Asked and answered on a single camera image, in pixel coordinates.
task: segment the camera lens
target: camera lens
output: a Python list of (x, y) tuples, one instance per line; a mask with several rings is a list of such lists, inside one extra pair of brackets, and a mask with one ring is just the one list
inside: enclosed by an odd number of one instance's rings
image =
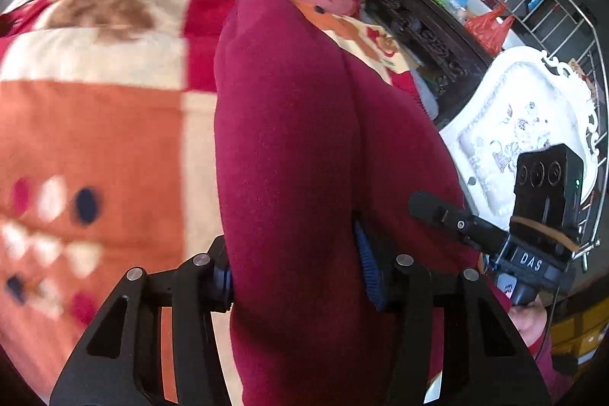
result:
[(527, 176), (529, 175), (529, 171), (527, 170), (526, 166), (520, 166), (520, 169), (518, 170), (518, 184), (520, 186), (522, 186), (523, 184), (526, 183), (527, 181)]
[(560, 181), (560, 176), (563, 175), (563, 171), (560, 168), (560, 164), (554, 161), (550, 164), (550, 169), (547, 170), (547, 180), (552, 186), (556, 186)]
[(538, 162), (531, 169), (531, 186), (538, 188), (543, 183), (543, 176), (546, 174), (546, 168), (541, 162)]

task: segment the black cable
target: black cable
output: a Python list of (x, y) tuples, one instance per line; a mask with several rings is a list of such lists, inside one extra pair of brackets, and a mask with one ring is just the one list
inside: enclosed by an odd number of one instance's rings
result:
[(541, 341), (541, 347), (539, 348), (539, 351), (537, 352), (535, 361), (537, 361), (537, 358), (539, 358), (539, 355), (541, 354), (543, 347), (546, 345), (547, 337), (548, 337), (548, 335), (550, 335), (550, 326), (552, 325), (552, 320), (554, 318), (554, 311), (556, 309), (556, 302), (558, 301), (558, 291), (560, 291), (560, 284), (556, 287), (554, 296), (552, 298), (552, 308), (550, 309), (550, 315), (547, 317), (546, 330), (543, 333), (543, 341)]

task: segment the black dot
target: black dot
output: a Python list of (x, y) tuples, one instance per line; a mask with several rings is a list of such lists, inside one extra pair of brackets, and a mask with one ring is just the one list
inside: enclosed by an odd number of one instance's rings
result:
[(89, 225), (99, 216), (99, 199), (91, 188), (82, 188), (74, 200), (76, 218), (84, 225)]

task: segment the red dot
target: red dot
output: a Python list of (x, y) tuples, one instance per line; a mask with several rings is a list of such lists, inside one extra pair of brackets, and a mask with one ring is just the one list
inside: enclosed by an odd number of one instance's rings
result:
[(20, 178), (13, 184), (13, 213), (20, 217), (23, 215), (30, 202), (30, 185), (27, 179)]

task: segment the brown rubber band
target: brown rubber band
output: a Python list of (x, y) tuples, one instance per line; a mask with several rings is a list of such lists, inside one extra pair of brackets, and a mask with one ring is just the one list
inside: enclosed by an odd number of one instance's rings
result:
[(545, 236), (552, 238), (557, 243), (563, 245), (567, 250), (570, 250), (575, 253), (577, 252), (577, 250), (579, 250), (579, 247), (573, 241), (571, 241), (564, 232), (560, 232), (557, 229), (549, 228), (547, 226), (544, 226), (540, 222), (527, 219), (526, 217), (519, 217), (518, 215), (512, 215), (510, 217), (510, 224), (512, 222), (516, 222), (516, 224), (522, 224), (523, 226), (527, 226), (528, 228), (534, 229), (537, 232), (540, 232)]

